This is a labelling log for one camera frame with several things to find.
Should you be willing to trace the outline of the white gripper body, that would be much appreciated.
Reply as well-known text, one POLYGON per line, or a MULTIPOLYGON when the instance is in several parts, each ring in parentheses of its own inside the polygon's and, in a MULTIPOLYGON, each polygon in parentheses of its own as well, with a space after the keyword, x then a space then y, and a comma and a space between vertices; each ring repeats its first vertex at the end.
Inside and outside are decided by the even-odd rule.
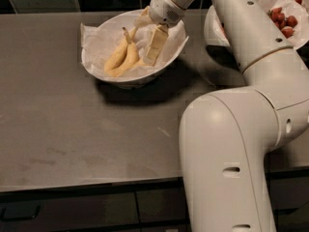
POLYGON ((184 10, 172 0, 151 0, 149 16, 154 24, 175 27, 184 16, 184 10))

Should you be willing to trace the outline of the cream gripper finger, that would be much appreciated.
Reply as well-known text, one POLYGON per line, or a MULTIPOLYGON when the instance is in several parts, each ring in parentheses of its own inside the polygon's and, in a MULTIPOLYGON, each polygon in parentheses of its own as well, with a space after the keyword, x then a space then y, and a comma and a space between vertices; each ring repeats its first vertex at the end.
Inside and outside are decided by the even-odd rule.
POLYGON ((143 28, 151 24, 154 24, 154 21, 150 17, 150 7, 147 6, 135 19, 134 26, 136 28, 143 28))
POLYGON ((146 65, 153 66, 155 64, 158 55, 167 42, 168 36, 168 27, 166 25, 157 25, 154 28, 143 57, 146 65))

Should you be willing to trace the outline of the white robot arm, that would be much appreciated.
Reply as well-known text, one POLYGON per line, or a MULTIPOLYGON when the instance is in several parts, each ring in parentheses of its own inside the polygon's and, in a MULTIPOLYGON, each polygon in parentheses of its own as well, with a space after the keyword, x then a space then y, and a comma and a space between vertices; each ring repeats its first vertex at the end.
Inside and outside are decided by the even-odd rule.
MULTIPOLYGON (((151 0, 173 26, 194 0, 151 0)), ((266 153, 308 127, 309 71, 256 0, 211 0, 245 80, 185 110, 180 158, 192 232, 276 232, 266 153)))

